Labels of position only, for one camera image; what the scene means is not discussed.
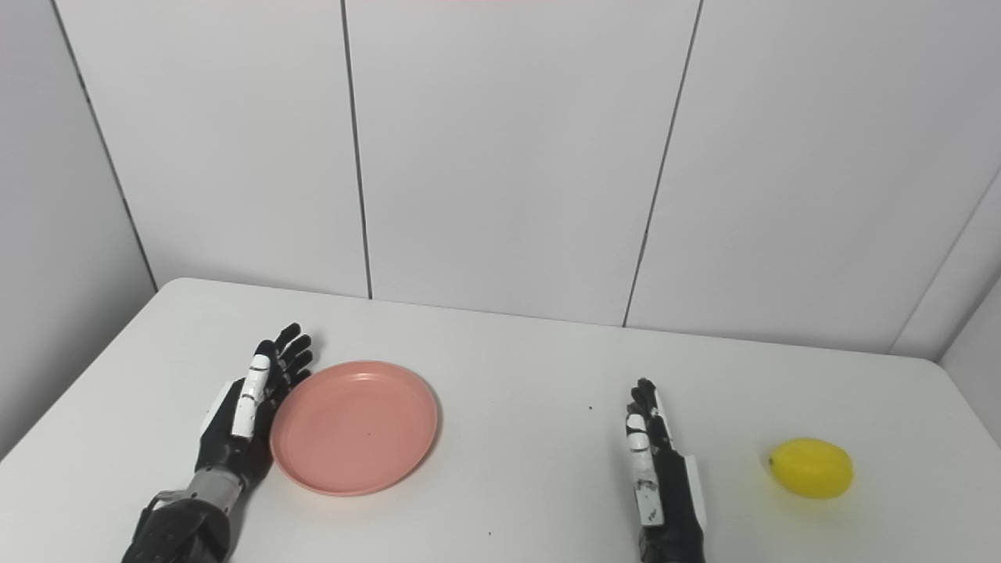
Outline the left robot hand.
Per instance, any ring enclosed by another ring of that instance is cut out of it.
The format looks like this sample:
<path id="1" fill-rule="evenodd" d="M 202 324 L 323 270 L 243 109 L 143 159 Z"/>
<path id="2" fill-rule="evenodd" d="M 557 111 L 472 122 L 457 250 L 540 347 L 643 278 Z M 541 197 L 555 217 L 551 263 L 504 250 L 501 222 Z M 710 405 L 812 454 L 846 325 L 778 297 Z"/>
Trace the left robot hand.
<path id="1" fill-rule="evenodd" d="M 278 408 L 311 375 L 311 336 L 297 323 L 276 339 L 260 342 L 246 377 L 229 382 L 210 410 L 199 441 L 196 470 L 223 470 L 243 489 L 253 489 L 266 475 L 271 429 Z"/>

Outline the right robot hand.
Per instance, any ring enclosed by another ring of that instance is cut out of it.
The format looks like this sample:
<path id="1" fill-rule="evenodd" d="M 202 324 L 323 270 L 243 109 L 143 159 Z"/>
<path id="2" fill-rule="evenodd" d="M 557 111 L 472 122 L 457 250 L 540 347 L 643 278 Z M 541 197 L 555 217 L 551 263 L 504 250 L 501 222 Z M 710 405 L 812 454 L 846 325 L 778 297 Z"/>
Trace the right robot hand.
<path id="1" fill-rule="evenodd" d="M 705 502 L 696 459 L 676 448 L 653 381 L 639 378 L 630 398 L 625 431 L 640 560 L 705 562 Z"/>

